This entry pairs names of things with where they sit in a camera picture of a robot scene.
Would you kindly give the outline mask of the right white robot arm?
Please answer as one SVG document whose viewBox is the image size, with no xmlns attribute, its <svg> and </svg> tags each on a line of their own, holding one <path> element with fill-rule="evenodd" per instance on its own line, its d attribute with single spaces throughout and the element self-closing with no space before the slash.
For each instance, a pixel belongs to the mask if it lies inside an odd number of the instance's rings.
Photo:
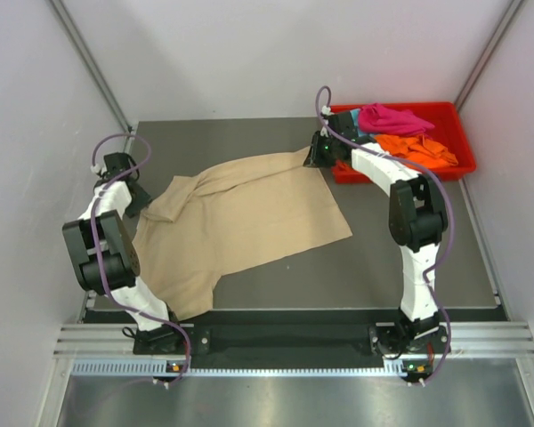
<svg viewBox="0 0 534 427">
<path fill-rule="evenodd" d="M 355 129 L 352 114 L 325 107 L 317 114 L 322 128 L 311 140 L 305 167 L 334 166 L 346 157 L 351 168 L 370 179 L 389 198 L 388 229 L 402 257 L 403 293 L 394 331 L 374 339 L 383 354 L 399 357 L 421 350 L 440 329 L 433 296 L 435 264 L 449 226 L 438 180 L 422 166 L 394 157 Z"/>
</svg>

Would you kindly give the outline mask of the beige t shirt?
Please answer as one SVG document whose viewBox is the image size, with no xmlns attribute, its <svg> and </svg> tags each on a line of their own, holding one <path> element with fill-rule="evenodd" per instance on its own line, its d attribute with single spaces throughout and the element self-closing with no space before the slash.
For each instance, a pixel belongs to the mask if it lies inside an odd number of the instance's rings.
<svg viewBox="0 0 534 427">
<path fill-rule="evenodd" d="M 133 245 L 141 277 L 176 317 L 213 307 L 221 277 L 352 236 L 307 149 L 176 175 L 145 208 Z"/>
</svg>

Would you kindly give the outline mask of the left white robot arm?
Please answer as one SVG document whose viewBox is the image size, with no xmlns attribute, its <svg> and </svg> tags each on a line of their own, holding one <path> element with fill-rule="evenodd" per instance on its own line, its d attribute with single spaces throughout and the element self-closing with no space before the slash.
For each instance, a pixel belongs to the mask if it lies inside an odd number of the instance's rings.
<svg viewBox="0 0 534 427">
<path fill-rule="evenodd" d="M 138 355 L 180 354 L 184 332 L 176 316 L 141 278 L 141 265 L 123 218 L 134 218 L 151 202 L 138 183 L 138 166 L 126 153 L 104 157 L 93 171 L 100 179 L 92 202 L 78 219 L 62 226 L 62 235 L 78 284 L 125 310 L 137 325 L 123 329 Z"/>
</svg>

